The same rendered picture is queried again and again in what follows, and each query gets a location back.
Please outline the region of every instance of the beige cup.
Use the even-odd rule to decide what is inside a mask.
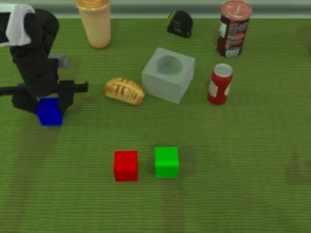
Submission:
[[[90,45],[96,49],[109,46],[111,40],[110,0],[74,0]]]

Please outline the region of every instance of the red cube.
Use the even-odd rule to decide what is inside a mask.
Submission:
[[[137,150],[115,151],[113,172],[115,180],[138,180],[138,152]]]

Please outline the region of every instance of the bread roll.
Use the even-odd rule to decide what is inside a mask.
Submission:
[[[140,105],[145,93],[134,81],[124,78],[113,78],[104,86],[104,95],[132,105]]]

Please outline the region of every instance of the red can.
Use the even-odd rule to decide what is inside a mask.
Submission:
[[[221,13],[216,50],[223,57],[237,57],[242,52],[253,10],[241,0],[229,0],[222,5]]]
[[[210,103],[221,105],[226,103],[230,90],[233,69],[231,66],[217,64],[212,72],[208,86],[207,99]]]

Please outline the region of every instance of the green cube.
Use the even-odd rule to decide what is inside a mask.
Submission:
[[[155,148],[155,177],[177,178],[179,173],[178,147]]]

